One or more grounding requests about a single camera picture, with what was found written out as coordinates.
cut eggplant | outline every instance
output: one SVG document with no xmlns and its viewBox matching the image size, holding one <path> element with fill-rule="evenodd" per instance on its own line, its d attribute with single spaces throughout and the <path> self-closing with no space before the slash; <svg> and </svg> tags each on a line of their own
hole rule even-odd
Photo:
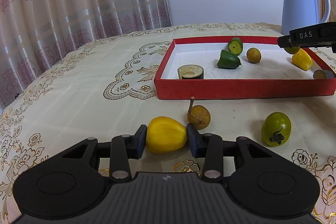
<svg viewBox="0 0 336 224">
<path fill-rule="evenodd" d="M 199 65 L 184 65 L 177 69 L 179 79 L 204 79 L 204 70 Z"/>
</svg>

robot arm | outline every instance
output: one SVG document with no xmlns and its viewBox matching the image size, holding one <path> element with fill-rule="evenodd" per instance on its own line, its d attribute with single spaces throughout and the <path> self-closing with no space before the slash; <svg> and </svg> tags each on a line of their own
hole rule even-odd
<svg viewBox="0 0 336 224">
<path fill-rule="evenodd" d="M 336 22 L 326 22 L 291 30 L 289 35 L 278 38 L 280 48 L 331 47 L 336 53 Z"/>
</svg>

electric kettle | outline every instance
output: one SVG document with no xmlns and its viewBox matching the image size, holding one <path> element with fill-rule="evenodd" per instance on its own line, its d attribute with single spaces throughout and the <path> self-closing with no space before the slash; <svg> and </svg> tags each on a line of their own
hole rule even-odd
<svg viewBox="0 0 336 224">
<path fill-rule="evenodd" d="M 329 19 L 330 0 L 324 0 L 325 13 L 320 20 L 317 0 L 283 0 L 281 33 L 289 35 L 290 30 L 324 23 Z"/>
</svg>

table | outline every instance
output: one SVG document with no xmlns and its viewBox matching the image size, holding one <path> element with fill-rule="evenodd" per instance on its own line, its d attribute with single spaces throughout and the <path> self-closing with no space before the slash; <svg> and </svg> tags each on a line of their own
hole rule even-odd
<svg viewBox="0 0 336 224">
<path fill-rule="evenodd" d="M 266 23 L 190 24 L 133 32 L 83 45 L 29 85 L 0 117 L 1 223 L 19 215 L 11 191 L 15 178 L 71 145 L 90 136 L 106 142 L 116 135 L 134 134 L 157 116 L 187 124 L 189 102 L 159 100 L 153 79 L 174 38 L 216 35 L 281 34 L 280 26 Z M 314 51 L 335 69 L 330 49 Z M 209 127 L 200 133 L 212 132 L 230 141 L 243 135 L 261 143 L 264 119 L 275 111 L 287 114 L 292 121 L 291 138 L 270 149 L 316 176 L 321 194 L 313 215 L 321 223 L 336 221 L 333 96 L 198 103 L 211 113 Z M 133 174 L 170 172 L 183 160 L 193 160 L 202 168 L 202 159 L 193 159 L 187 147 L 161 155 L 145 150 L 141 160 L 130 160 L 130 166 Z M 102 160 L 100 168 L 108 164 Z M 224 169 L 225 175 L 234 171 L 231 158 L 224 159 Z"/>
</svg>

red box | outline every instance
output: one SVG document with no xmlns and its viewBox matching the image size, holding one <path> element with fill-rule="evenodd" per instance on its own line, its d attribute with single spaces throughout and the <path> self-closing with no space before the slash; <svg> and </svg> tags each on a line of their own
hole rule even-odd
<svg viewBox="0 0 336 224">
<path fill-rule="evenodd" d="M 273 44 L 277 37 L 238 36 L 245 43 Z M 161 79 L 162 73 L 175 48 L 180 44 L 223 43 L 229 42 L 233 36 L 190 37 L 174 39 L 169 46 L 154 78 L 157 95 L 161 100 L 196 99 L 250 99 L 250 98 L 282 98 L 333 95 L 336 89 L 334 79 L 204 79 L 177 80 Z M 305 51 L 323 70 L 332 69 L 313 51 Z"/>
</svg>

